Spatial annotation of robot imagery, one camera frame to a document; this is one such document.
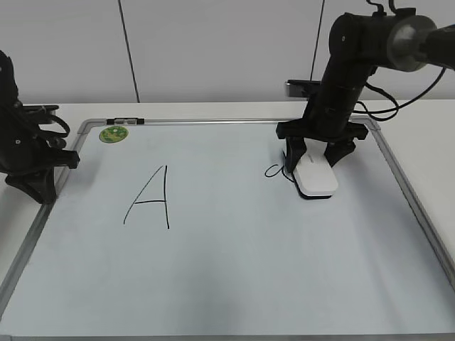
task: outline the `whiteboard surface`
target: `whiteboard surface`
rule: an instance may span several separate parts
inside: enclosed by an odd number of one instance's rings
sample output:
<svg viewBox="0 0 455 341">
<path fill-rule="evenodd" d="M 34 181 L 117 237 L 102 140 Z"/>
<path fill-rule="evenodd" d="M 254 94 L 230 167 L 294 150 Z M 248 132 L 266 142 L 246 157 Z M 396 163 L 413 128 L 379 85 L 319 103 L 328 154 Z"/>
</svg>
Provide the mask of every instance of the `whiteboard surface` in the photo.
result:
<svg viewBox="0 0 455 341">
<path fill-rule="evenodd" d="M 455 294 L 374 138 L 330 200 L 264 171 L 275 124 L 93 129 L 0 335 L 455 332 Z M 134 205 L 167 166 L 164 204 Z M 163 199 L 164 168 L 140 200 Z"/>
</svg>

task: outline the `table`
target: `table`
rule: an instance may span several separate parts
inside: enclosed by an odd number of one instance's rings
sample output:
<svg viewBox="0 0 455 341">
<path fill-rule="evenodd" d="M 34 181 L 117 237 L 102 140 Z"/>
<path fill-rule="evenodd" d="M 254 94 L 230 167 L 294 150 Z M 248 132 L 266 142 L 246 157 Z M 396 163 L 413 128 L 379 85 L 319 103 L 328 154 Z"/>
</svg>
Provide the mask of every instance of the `table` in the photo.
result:
<svg viewBox="0 0 455 341">
<path fill-rule="evenodd" d="M 455 254 L 455 226 L 451 208 L 455 199 L 455 159 L 451 157 L 453 100 L 420 101 L 381 124 L 416 194 L 422 201 L 446 247 Z M 386 101 L 369 101 L 370 109 L 389 107 Z M 297 118 L 301 102 L 191 103 L 191 104 L 63 104 L 57 111 L 72 128 L 68 145 L 86 119 L 141 117 L 146 119 Z M 5 277 L 39 205 L 14 188 L 0 184 L 0 280 Z"/>
</svg>

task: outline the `round sticker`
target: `round sticker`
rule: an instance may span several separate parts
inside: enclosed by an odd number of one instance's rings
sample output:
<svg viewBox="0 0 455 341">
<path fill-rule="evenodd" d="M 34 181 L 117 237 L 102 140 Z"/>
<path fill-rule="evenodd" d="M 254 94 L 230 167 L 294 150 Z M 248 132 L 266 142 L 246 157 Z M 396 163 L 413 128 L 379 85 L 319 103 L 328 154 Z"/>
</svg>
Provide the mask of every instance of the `round sticker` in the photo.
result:
<svg viewBox="0 0 455 341">
<path fill-rule="evenodd" d="M 110 126 L 100 133 L 100 140 L 106 144 L 115 144 L 125 140 L 128 136 L 128 129 L 124 126 Z"/>
</svg>

